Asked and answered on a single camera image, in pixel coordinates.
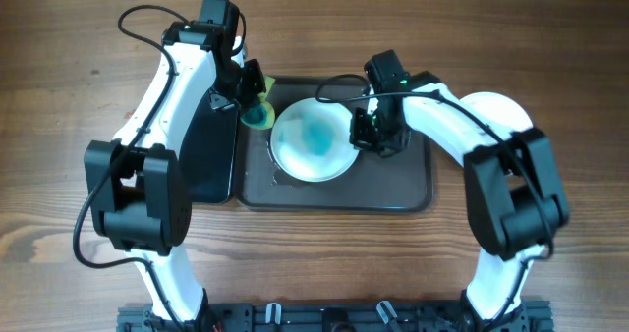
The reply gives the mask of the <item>green yellow sponge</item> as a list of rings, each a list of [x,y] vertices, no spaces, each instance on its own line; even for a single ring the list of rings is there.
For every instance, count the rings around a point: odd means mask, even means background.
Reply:
[[[258,95],[259,104],[255,105],[247,112],[241,115],[241,122],[252,129],[256,130],[269,130],[275,123],[275,110],[273,106],[267,101],[275,79],[270,76],[264,77],[265,91]]]

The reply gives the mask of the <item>white plate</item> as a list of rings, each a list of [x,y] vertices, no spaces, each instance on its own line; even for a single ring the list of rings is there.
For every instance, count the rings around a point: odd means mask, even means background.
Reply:
[[[269,148],[277,166],[304,182],[320,183],[345,173],[359,150],[349,142],[352,113],[314,98],[284,109],[271,130]]]
[[[509,139],[513,132],[523,132],[534,125],[525,109],[503,94],[489,91],[475,92],[461,98],[460,103],[502,139]],[[469,130],[463,133],[468,145],[462,151],[461,157],[479,145],[496,144],[496,140],[480,126],[468,117],[464,119],[469,124]]]

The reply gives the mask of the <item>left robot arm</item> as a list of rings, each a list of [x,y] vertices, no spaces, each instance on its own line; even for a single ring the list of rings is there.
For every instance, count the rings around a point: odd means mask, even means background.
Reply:
[[[134,264],[151,295],[127,315],[156,331],[218,331],[221,319],[197,281],[184,245],[192,199],[179,154],[199,105],[245,113],[266,91],[259,62],[245,56],[246,19],[230,0],[202,0],[195,20],[178,16],[152,47],[160,65],[132,119],[111,141],[92,141],[88,195],[72,247],[92,269]]]

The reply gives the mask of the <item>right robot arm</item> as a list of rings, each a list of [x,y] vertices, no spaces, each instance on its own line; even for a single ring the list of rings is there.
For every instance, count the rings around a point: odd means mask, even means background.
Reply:
[[[457,98],[434,74],[409,74],[392,50],[372,56],[364,70],[370,107],[355,111],[350,142],[385,158],[404,151],[417,131],[462,166],[481,251],[462,293],[460,325],[491,331],[514,321],[532,265],[553,257],[556,232],[570,216],[548,137],[510,98]]]

